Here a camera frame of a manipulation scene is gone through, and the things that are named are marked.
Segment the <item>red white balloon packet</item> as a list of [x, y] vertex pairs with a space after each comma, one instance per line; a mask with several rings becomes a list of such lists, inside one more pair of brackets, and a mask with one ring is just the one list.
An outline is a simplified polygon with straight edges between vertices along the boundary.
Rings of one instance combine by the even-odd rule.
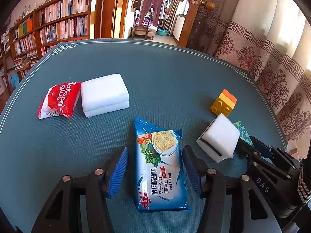
[[38, 119], [56, 116], [72, 117], [80, 96], [81, 84], [81, 82], [70, 82], [51, 87], [38, 108]]

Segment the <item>yellow orange toy brick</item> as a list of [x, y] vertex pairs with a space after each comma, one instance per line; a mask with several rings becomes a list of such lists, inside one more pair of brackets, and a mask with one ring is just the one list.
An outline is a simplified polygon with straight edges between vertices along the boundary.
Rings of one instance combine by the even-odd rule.
[[211, 105], [210, 110], [216, 115], [223, 114], [228, 116], [233, 111], [236, 103], [237, 98], [234, 97], [228, 90], [223, 89], [221, 94]]

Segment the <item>teal basin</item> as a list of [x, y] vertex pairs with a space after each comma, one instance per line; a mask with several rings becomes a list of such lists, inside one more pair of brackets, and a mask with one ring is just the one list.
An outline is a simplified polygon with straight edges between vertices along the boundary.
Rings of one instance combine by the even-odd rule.
[[168, 36], [169, 32], [167, 30], [158, 29], [157, 34], [160, 36]]

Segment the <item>green block blue dots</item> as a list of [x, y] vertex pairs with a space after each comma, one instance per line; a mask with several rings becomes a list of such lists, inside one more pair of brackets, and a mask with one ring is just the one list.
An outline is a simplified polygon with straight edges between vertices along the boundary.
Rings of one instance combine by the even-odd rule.
[[242, 139], [243, 141], [245, 141], [250, 146], [254, 147], [252, 140], [251, 140], [248, 132], [246, 131], [244, 125], [242, 124], [242, 122], [238, 121], [238, 122], [235, 122], [233, 125], [240, 131], [239, 138]]

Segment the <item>wooden door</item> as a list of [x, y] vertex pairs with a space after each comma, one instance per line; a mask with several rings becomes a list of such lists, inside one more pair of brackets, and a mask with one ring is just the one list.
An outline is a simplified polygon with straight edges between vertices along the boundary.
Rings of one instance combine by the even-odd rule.
[[177, 0], [180, 2], [187, 1], [189, 3], [189, 9], [184, 20], [182, 31], [178, 40], [178, 46], [186, 47], [195, 17], [197, 15], [200, 6], [203, 6], [206, 10], [213, 11], [215, 9], [215, 3], [205, 0]]

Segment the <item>white printed plastic bag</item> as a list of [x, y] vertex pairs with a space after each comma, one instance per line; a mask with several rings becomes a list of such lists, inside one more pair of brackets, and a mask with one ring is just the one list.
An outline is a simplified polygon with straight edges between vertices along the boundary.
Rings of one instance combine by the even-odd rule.
[[297, 161], [300, 161], [297, 145], [296, 145], [296, 142], [294, 140], [292, 140], [292, 139], [288, 140], [286, 152], [290, 156], [294, 157]]

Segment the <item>blue cracker packet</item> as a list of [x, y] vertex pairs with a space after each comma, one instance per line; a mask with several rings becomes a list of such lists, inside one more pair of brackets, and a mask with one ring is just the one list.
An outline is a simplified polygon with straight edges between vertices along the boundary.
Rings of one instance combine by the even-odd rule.
[[189, 210], [180, 139], [182, 130], [134, 120], [135, 196], [139, 212]]

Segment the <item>patterned beige curtain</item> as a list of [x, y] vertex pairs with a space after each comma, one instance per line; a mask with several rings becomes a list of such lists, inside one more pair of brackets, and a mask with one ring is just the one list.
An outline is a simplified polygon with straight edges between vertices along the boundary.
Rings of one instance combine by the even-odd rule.
[[310, 144], [310, 23], [293, 0], [208, 0], [187, 47], [245, 69], [285, 138], [306, 158]]

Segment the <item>white sponge with black stripe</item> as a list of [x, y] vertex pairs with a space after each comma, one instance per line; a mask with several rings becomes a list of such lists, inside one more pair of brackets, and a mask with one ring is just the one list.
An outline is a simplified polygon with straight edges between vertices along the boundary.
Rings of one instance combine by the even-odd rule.
[[196, 140], [198, 146], [216, 163], [233, 158], [240, 131], [224, 115], [219, 114]]

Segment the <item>hanging mauve trousers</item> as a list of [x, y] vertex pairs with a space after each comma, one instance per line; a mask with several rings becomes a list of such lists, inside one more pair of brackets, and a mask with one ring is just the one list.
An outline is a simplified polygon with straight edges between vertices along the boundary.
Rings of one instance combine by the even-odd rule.
[[139, 25], [143, 25], [147, 12], [153, 7], [153, 26], [158, 27], [164, 0], [143, 0], [140, 8]]

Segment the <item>white sponge block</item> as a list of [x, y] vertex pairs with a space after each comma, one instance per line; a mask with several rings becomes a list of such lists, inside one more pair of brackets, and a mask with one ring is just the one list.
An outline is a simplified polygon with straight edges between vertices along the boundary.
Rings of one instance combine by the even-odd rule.
[[129, 93], [120, 74], [111, 74], [81, 84], [82, 108], [87, 118], [129, 107]]

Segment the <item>wooden chair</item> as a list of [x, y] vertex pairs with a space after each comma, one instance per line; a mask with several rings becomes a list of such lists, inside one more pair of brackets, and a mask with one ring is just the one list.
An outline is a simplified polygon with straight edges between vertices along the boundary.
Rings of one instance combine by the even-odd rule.
[[153, 8], [149, 9], [147, 12], [146, 18], [142, 25], [139, 25], [139, 15], [140, 8], [135, 7], [135, 16], [133, 20], [133, 26], [131, 28], [131, 38], [134, 39], [135, 36], [143, 36], [144, 40], [148, 38], [154, 40], [157, 28], [153, 26]]

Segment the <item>wooden bookshelf with books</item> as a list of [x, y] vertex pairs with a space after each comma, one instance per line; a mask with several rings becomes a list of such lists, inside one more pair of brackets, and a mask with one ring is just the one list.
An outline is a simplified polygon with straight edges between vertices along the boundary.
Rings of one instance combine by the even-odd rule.
[[1, 78], [12, 87], [58, 43], [101, 37], [104, 0], [51, 0], [2, 36]]

